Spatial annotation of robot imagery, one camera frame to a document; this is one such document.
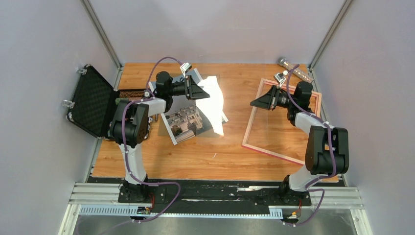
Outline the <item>clear acrylic sheet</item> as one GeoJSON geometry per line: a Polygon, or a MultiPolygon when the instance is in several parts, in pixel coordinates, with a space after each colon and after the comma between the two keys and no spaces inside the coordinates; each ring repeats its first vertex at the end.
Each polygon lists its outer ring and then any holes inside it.
{"type": "Polygon", "coordinates": [[[216,76],[202,79],[196,73],[192,77],[209,97],[174,99],[169,114],[178,114],[179,120],[167,125],[173,143],[186,148],[241,145],[259,81],[226,78],[218,82],[216,76]]]}

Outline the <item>wooden picture frame pink inlay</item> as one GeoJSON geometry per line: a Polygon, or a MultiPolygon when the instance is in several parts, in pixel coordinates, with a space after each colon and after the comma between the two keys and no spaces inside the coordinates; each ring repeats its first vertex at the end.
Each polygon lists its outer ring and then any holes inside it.
{"type": "Polygon", "coordinates": [[[287,110],[253,107],[242,140],[249,150],[304,165],[307,136],[287,120],[287,110]]]}

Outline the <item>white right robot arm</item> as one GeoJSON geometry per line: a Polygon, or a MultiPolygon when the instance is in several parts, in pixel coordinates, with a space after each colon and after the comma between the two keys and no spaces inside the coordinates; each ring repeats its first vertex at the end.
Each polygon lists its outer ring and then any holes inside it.
{"type": "Polygon", "coordinates": [[[291,124],[308,135],[305,165],[296,173],[288,175],[280,186],[279,197],[285,204],[299,198],[321,179],[328,179],[347,172],[349,167],[348,131],[333,127],[317,117],[309,108],[313,86],[299,82],[291,94],[273,85],[266,94],[250,102],[250,105],[265,110],[276,107],[287,109],[291,124]]]}

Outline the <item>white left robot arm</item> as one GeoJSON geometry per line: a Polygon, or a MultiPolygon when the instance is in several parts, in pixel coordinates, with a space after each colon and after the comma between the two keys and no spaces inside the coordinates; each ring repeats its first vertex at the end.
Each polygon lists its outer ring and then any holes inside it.
{"type": "Polygon", "coordinates": [[[168,72],[161,71],[156,75],[155,93],[145,99],[119,101],[111,122],[110,135],[123,154],[126,168],[120,192],[131,194],[138,202],[145,202],[150,196],[151,183],[144,169],[141,146],[147,135],[149,118],[169,111],[174,96],[184,96],[188,100],[210,97],[191,75],[174,82],[168,72]]]}

